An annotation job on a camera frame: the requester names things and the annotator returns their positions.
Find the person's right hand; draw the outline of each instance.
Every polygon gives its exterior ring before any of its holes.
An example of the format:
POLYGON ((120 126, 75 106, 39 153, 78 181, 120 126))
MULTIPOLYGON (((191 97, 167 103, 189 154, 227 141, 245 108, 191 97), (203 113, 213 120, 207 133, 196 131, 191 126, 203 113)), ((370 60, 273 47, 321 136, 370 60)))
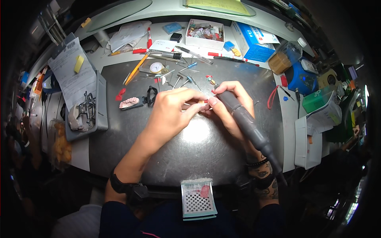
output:
MULTIPOLYGON (((226 90, 233 92, 236 95, 238 101, 255 118, 253 100, 246 92, 246 90, 243 88, 240 82, 225 81, 215 90, 215 93, 223 93, 226 90)), ((208 106, 211 107, 213 109, 213 112, 215 112, 216 115, 220 117, 220 119, 224 123, 224 126, 230 132, 231 135, 233 135, 242 143, 247 141, 244 135, 242 134, 241 130, 239 129, 237 123, 235 122, 233 116, 229 113, 225 105, 217 97, 209 98, 208 106)), ((205 111, 205 114, 210 115, 211 113, 211 110, 205 111)))

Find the plastic bottle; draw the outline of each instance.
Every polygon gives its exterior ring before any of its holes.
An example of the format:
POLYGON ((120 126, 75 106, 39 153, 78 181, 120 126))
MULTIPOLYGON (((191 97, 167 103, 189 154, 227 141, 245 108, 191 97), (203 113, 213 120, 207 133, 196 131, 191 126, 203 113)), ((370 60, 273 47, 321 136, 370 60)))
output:
POLYGON ((295 64, 303 55, 303 48, 307 45, 303 38, 297 42, 287 42, 278 53, 269 59, 269 67, 275 74, 281 74, 295 64))

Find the micromotor handpiece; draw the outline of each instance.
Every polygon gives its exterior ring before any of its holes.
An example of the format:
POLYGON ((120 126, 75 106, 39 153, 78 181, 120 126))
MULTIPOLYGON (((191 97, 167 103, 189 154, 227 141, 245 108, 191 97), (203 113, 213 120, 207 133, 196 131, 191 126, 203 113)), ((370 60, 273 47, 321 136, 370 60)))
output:
POLYGON ((242 133, 251 141, 257 150, 268 158, 274 169, 275 176, 279 176, 281 182, 287 186, 282 169, 272 151, 269 138, 259 130, 255 119, 250 115, 246 108, 239 103, 238 99, 232 92, 224 91, 223 93, 217 94, 217 97, 232 114, 242 133))

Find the pencil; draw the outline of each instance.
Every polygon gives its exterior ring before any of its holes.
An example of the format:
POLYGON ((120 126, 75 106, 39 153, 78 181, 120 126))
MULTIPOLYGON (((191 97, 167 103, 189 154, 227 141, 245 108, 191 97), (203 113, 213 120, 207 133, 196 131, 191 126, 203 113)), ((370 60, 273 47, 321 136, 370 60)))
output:
POLYGON ((128 77, 126 83, 124 85, 127 85, 127 83, 131 80, 132 76, 135 74, 135 72, 139 69, 139 66, 141 66, 146 60, 146 58, 149 56, 149 52, 142 58, 142 60, 136 65, 135 69, 131 72, 130 76, 128 77))
POLYGON ((118 54, 122 54, 122 53, 126 53, 126 52, 131 52, 131 51, 138 50, 138 49, 141 49, 141 47, 135 47, 135 48, 126 49, 126 50, 119 50, 119 51, 116 51, 114 53, 109 54, 109 56, 114 56, 114 55, 118 55, 118 54))

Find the yellow pencil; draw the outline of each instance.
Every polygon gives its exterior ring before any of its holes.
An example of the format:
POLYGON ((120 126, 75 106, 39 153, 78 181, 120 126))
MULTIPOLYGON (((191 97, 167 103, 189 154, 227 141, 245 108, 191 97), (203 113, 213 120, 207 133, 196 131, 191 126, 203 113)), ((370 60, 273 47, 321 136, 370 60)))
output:
POLYGON ((126 83, 124 85, 127 85, 127 83, 131 80, 132 76, 135 74, 135 72, 139 69, 139 66, 141 66, 146 60, 146 58, 149 56, 150 52, 147 52, 147 54, 142 58, 142 60, 136 65, 135 69, 131 72, 130 76, 128 77, 126 83))

